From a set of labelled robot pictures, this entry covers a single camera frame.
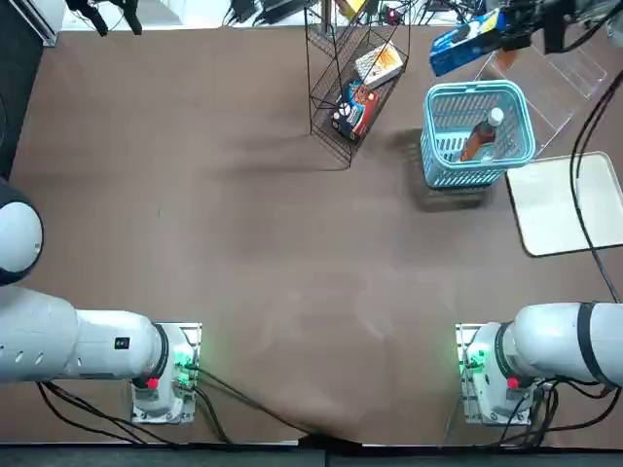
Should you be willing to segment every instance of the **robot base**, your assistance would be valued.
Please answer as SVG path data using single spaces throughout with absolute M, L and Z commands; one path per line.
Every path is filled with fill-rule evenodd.
M 184 365 L 198 365 L 202 341 L 201 323 L 157 323 L 163 326 L 169 343 L 165 372 L 155 389 L 131 386 L 134 423 L 188 423 L 195 419 L 196 371 Z
M 460 396 L 465 421 L 493 426 L 529 425 L 533 387 L 508 389 L 495 360 L 495 334 L 498 323 L 457 324 Z M 513 416 L 519 401 L 524 403 Z

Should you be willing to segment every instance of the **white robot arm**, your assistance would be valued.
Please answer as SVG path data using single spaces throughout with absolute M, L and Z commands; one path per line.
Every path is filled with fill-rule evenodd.
M 12 285 L 36 265 L 43 238 L 33 205 L 0 181 L 0 382 L 131 379 L 135 421 L 191 421 L 185 366 L 198 363 L 198 349 L 179 326 L 128 311 L 75 309 Z
M 482 326 L 464 350 L 479 409 L 470 421 L 529 423 L 533 392 L 546 378 L 621 386 L 622 327 L 623 305 L 595 303 L 531 305 L 513 322 Z

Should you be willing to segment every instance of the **metal wire rack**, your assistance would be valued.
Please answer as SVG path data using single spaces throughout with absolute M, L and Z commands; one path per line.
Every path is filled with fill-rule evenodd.
M 305 8 L 310 134 L 317 137 L 346 167 L 350 167 L 355 153 L 363 144 L 407 67 L 411 28 L 404 26 L 407 29 L 406 34 L 402 35 L 405 38 L 402 41 L 404 44 L 397 45 L 392 39 L 395 38 L 394 33 L 400 26 L 380 24 L 381 21 L 378 20 L 371 21 L 369 14 L 366 13 L 367 1 L 351 19 L 342 21 L 338 19 L 338 15 L 334 15 L 333 20 L 327 20 L 317 11 L 314 3 L 310 2 Z M 406 2 L 397 13 L 403 17 L 402 22 L 411 24 L 411 12 L 411 3 Z M 331 116 L 339 110 L 345 85 L 356 81 L 359 85 L 353 93 L 357 92 L 372 69 L 368 70 L 366 76 L 361 76 L 357 72 L 355 61 L 374 49 L 384 51 L 390 41 L 400 55 L 403 65 L 396 76 L 373 89 L 378 98 L 374 113 L 364 131 L 355 140 L 349 139 L 332 127 Z M 328 64 L 314 83 L 310 70 L 309 44 L 324 53 L 325 62 L 328 57 Z

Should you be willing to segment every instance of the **white bottle cap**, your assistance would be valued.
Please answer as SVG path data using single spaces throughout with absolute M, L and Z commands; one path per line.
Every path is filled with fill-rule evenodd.
M 487 117 L 487 121 L 491 126 L 499 126 L 499 124 L 502 123 L 502 120 L 504 120 L 504 113 L 502 112 L 502 109 L 499 109 L 497 107 L 492 109 L 492 111 L 489 113 L 489 116 Z

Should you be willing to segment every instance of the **white tray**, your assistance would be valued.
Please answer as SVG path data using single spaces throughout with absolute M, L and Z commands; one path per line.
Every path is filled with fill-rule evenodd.
M 573 207 L 569 159 L 540 159 L 507 172 L 522 241 L 532 256 L 588 249 Z M 586 153 L 577 185 L 584 223 L 595 247 L 623 244 L 623 194 L 608 155 Z

